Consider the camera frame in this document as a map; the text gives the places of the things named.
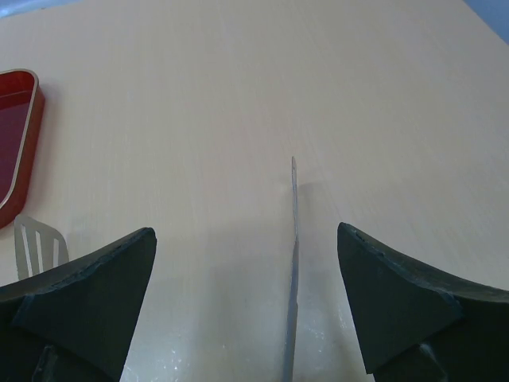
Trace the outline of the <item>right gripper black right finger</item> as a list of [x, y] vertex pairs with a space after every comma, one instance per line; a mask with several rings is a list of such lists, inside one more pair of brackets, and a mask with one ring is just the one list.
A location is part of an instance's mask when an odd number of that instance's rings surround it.
[[508, 293], [337, 229], [340, 272], [367, 374], [377, 381], [506, 381]]

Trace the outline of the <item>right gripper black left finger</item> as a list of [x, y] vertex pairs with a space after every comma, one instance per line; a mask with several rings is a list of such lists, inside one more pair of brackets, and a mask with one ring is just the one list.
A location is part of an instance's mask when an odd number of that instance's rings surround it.
[[152, 228], [1, 288], [3, 381], [118, 381], [156, 255]]

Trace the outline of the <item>metal serving tongs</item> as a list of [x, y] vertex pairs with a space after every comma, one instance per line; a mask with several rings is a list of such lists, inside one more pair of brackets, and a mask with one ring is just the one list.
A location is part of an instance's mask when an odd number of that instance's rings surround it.
[[[299, 285], [299, 219], [297, 199], [297, 163], [291, 158], [291, 185], [293, 193], [294, 244], [291, 257], [289, 301], [286, 318], [285, 347], [282, 359], [282, 381], [293, 379], [293, 363], [297, 332], [297, 292]], [[53, 261], [68, 262], [68, 249], [63, 236], [55, 228], [34, 220], [30, 216], [18, 215], [14, 221], [14, 248], [19, 279], [40, 274], [45, 267], [40, 260], [48, 260], [48, 269], [55, 266]]]

